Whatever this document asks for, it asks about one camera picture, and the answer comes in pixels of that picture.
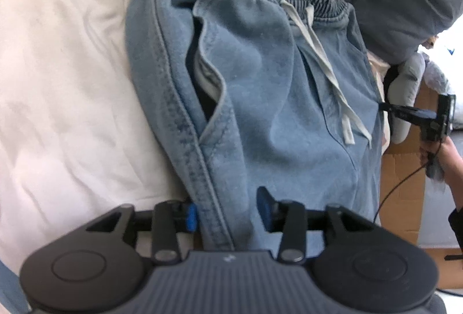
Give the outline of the person's right hand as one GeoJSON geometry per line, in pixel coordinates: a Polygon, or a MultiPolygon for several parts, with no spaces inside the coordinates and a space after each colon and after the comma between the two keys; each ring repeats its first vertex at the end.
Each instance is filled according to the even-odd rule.
{"type": "Polygon", "coordinates": [[[449,136],[441,142],[422,141],[421,162],[426,163],[428,154],[433,154],[443,169],[444,181],[450,187],[456,210],[462,209],[463,165],[462,157],[449,136]]]}

